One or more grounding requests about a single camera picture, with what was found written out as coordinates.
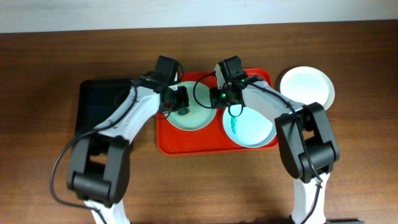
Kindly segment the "mint green plate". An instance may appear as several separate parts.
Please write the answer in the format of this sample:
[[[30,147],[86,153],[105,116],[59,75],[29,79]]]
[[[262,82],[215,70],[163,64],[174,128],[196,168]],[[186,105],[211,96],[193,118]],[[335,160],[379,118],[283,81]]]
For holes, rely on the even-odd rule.
[[[207,126],[215,117],[216,109],[208,109],[210,107],[209,88],[198,83],[193,94],[194,81],[181,82],[178,86],[185,86],[188,91],[189,109],[192,115],[188,117],[179,117],[175,112],[167,118],[168,122],[184,131],[196,131]]]

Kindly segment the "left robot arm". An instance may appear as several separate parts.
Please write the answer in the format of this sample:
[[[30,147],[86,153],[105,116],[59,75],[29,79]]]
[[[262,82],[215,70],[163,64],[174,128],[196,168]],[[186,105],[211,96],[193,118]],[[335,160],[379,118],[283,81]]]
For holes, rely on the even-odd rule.
[[[75,136],[67,187],[84,201],[96,223],[129,223],[123,197],[129,184],[132,142],[156,113],[188,106],[187,89],[178,72],[148,72],[131,81],[120,106],[92,130]]]

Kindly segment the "green stained sponge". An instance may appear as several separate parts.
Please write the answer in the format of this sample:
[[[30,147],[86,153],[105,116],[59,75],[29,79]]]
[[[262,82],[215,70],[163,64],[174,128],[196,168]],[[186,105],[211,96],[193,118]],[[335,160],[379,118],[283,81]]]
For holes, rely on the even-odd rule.
[[[189,108],[183,108],[175,112],[179,117],[188,117],[192,115],[192,111]]]

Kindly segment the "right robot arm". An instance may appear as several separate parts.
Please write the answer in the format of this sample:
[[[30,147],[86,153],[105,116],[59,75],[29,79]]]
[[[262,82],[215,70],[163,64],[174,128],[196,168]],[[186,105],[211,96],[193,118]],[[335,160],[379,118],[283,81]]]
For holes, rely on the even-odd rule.
[[[305,105],[255,75],[210,89],[214,108],[242,105],[274,123],[281,161],[294,180],[292,223],[326,223],[325,187],[340,150],[324,107]]]

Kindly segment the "white plate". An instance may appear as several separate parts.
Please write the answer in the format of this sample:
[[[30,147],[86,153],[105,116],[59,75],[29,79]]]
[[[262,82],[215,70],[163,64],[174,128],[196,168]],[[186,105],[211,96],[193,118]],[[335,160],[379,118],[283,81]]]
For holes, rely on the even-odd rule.
[[[335,88],[330,78],[313,67],[294,67],[285,72],[279,91],[286,97],[309,105],[317,102],[327,110],[335,99]]]

